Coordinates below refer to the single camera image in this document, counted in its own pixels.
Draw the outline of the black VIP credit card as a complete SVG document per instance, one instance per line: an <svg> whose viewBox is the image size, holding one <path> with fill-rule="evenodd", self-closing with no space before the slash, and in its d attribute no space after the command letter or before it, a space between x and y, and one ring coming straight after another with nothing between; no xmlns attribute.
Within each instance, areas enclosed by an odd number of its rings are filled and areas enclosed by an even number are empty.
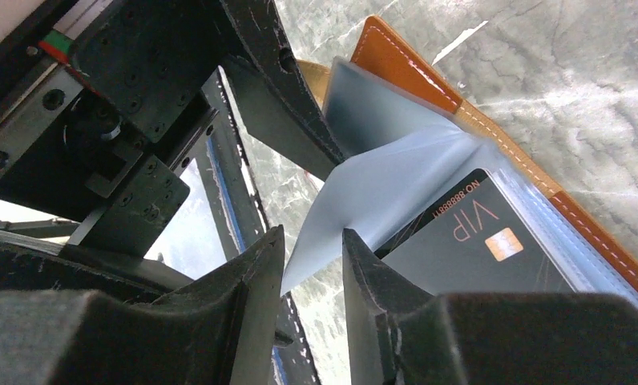
<svg viewBox="0 0 638 385"><path fill-rule="evenodd" d="M572 291L481 168L392 236L376 255L430 294Z"/></svg>

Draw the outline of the brown leather card holder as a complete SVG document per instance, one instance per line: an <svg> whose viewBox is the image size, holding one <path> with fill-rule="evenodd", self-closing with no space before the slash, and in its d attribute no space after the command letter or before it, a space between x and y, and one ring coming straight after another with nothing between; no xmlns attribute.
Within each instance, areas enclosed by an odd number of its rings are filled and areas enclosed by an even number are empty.
<svg viewBox="0 0 638 385"><path fill-rule="evenodd" d="M351 59L333 62L323 112L346 159L301 226L283 292L339 257L345 229L376 253L481 168L570 293L615 294L638 309L638 263L382 18L368 17Z"/></svg>

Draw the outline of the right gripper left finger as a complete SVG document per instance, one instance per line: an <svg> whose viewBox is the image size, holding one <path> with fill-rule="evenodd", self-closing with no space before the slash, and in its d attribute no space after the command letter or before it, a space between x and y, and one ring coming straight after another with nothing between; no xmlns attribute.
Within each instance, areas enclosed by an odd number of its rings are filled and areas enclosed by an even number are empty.
<svg viewBox="0 0 638 385"><path fill-rule="evenodd" d="M265 384L285 240L152 287L0 232L0 384Z"/></svg>

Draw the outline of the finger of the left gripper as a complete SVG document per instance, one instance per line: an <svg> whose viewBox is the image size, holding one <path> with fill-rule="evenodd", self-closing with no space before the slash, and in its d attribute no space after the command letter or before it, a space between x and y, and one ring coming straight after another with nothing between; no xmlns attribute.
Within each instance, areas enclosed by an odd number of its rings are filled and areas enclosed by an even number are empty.
<svg viewBox="0 0 638 385"><path fill-rule="evenodd" d="M345 160L273 1L220 1L221 66L248 133L324 180Z"/></svg>

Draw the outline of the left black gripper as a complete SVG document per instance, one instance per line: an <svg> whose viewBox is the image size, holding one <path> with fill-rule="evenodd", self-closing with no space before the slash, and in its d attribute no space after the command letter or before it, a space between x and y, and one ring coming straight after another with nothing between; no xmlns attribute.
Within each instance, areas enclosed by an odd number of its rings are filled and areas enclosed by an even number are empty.
<svg viewBox="0 0 638 385"><path fill-rule="evenodd" d="M212 116L218 1L0 1L0 199L75 220L70 243L143 257L187 199Z"/></svg>

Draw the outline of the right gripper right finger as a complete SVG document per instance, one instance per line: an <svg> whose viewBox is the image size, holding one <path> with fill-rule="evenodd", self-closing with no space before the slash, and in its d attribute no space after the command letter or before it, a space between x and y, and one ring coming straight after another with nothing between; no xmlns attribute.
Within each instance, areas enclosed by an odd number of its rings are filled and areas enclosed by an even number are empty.
<svg viewBox="0 0 638 385"><path fill-rule="evenodd" d="M614 294L443 294L342 234L354 384L638 384L638 309Z"/></svg>

